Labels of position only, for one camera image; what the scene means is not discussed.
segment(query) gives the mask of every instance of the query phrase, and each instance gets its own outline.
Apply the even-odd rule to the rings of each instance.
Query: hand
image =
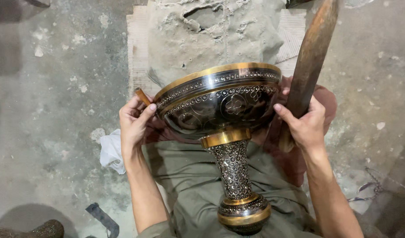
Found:
[[[323,123],[326,109],[314,96],[311,97],[308,113],[295,118],[283,105],[275,104],[276,113],[289,125],[296,145],[303,151],[324,148]]]
[[[141,148],[147,122],[157,120],[157,118],[153,116],[156,109],[157,106],[155,104],[145,107],[145,104],[138,96],[134,96],[120,109],[119,117],[123,160],[131,157],[133,149]]]

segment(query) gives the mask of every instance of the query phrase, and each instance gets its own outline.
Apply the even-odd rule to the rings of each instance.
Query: engraved brass bowl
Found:
[[[157,115],[187,139],[200,139],[216,158],[226,198],[219,222],[242,235],[259,232],[271,214],[254,193],[247,170],[251,131],[274,116],[280,69],[268,63],[233,63],[190,74],[160,90]]]

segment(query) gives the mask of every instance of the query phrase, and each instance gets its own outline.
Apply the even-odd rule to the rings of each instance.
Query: concrete floor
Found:
[[[0,225],[28,230],[56,218],[66,237],[101,238],[105,228],[84,210],[98,202],[119,237],[136,235],[126,176],[101,167],[93,131],[119,127],[126,15],[142,3],[0,0]],[[366,165],[405,183],[405,0],[342,7],[319,83],[339,104],[326,138],[345,195],[371,181]],[[405,235],[395,200],[382,200],[351,205],[390,237]],[[386,230],[387,217],[401,227]]]

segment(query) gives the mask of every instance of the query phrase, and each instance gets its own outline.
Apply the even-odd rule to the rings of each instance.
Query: sleeve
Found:
[[[162,221],[143,230],[136,238],[175,238],[169,221]]]

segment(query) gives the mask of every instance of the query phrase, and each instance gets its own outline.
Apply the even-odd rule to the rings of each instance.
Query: white cloth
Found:
[[[101,152],[100,163],[103,167],[110,167],[116,170],[120,175],[126,172],[123,164],[121,150],[121,130],[116,129],[110,135],[100,138]]]

